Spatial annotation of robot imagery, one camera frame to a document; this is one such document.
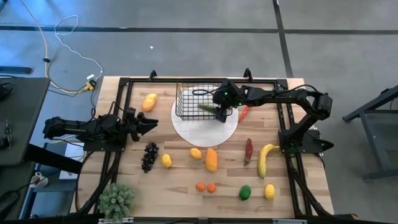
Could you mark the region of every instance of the yellow banana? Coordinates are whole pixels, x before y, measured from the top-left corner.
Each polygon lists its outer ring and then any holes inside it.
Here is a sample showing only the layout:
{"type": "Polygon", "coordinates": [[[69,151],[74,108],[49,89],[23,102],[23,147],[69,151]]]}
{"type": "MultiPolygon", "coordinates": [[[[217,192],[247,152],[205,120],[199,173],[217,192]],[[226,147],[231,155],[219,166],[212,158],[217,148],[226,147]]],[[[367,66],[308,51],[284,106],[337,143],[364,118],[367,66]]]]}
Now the yellow banana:
{"type": "Polygon", "coordinates": [[[259,176],[264,178],[266,176],[266,157],[269,151],[273,149],[278,149],[279,146],[274,146],[272,144],[268,144],[264,146],[259,153],[257,168],[259,170],[259,176]]]}

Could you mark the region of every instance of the succulent plant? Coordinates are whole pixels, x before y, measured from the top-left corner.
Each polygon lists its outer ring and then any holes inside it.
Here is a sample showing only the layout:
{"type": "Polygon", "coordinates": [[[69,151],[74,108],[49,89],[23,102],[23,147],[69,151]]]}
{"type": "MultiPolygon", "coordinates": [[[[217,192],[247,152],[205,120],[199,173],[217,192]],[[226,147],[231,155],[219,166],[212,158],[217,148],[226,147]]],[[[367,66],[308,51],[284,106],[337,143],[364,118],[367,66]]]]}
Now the succulent plant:
{"type": "Polygon", "coordinates": [[[124,184],[111,184],[99,196],[98,209],[105,214],[105,219],[120,222],[130,215],[134,206],[134,191],[124,184]]]}

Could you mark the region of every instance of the wire basket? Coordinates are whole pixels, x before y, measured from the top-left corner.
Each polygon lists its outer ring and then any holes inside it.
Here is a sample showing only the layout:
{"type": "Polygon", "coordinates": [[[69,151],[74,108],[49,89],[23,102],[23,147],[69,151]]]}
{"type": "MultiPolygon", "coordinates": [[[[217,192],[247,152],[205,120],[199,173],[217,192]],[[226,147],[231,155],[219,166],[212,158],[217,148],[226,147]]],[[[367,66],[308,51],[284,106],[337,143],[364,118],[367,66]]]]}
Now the wire basket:
{"type": "MultiPolygon", "coordinates": [[[[213,94],[194,95],[196,93],[206,93],[215,91],[221,83],[179,83],[177,82],[177,92],[175,96],[175,114],[183,120],[209,120],[216,116],[208,111],[202,110],[198,105],[217,106],[213,103],[213,94]]],[[[232,114],[232,109],[227,110],[227,115],[232,114]]]]}

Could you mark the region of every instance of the gray floor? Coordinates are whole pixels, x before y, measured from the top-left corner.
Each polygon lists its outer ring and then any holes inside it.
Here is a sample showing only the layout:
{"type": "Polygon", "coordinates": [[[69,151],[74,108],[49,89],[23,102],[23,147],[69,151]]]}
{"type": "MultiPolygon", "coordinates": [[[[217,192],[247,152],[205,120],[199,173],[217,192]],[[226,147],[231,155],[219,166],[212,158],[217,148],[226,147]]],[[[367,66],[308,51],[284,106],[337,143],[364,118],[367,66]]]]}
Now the gray floor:
{"type": "MultiPolygon", "coordinates": [[[[44,25],[78,14],[81,26],[198,27],[275,29],[271,0],[25,0],[44,25]]],[[[397,29],[398,1],[279,0],[286,29],[397,29]]],[[[33,22],[19,1],[0,12],[0,25],[33,22]]],[[[78,89],[98,67],[62,47],[46,32],[51,77],[78,89]]],[[[365,183],[376,171],[361,123],[341,117],[398,84],[397,35],[286,35],[294,77],[304,78],[333,98],[331,118],[317,123],[324,139],[335,143],[325,153],[326,175],[336,213],[397,223],[398,179],[365,183]]],[[[249,67],[255,77],[286,77],[278,34],[209,33],[73,33],[67,44],[104,67],[105,75],[241,76],[249,67]]],[[[44,76],[44,46],[38,32],[0,31],[0,64],[28,66],[44,76]]],[[[32,142],[41,145],[44,121],[90,117],[90,94],[68,98],[48,93],[32,142]]],[[[398,101],[393,104],[398,108],[398,101]]]]}

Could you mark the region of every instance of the red pepper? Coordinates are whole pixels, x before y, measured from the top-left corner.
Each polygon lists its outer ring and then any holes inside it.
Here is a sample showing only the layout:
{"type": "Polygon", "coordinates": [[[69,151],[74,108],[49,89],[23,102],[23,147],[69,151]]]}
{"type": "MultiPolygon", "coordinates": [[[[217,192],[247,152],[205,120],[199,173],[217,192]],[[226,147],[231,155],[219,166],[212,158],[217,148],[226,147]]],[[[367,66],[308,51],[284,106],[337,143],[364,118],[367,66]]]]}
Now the red pepper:
{"type": "Polygon", "coordinates": [[[244,157],[244,166],[248,165],[249,162],[251,161],[251,154],[253,153],[253,144],[251,142],[251,139],[248,139],[246,143],[246,155],[244,157]]]}
{"type": "Polygon", "coordinates": [[[249,111],[249,107],[246,106],[246,107],[244,108],[242,114],[241,114],[240,117],[239,117],[239,120],[238,120],[239,123],[243,120],[243,118],[246,116],[246,113],[247,113],[248,111],[249,111]]]}

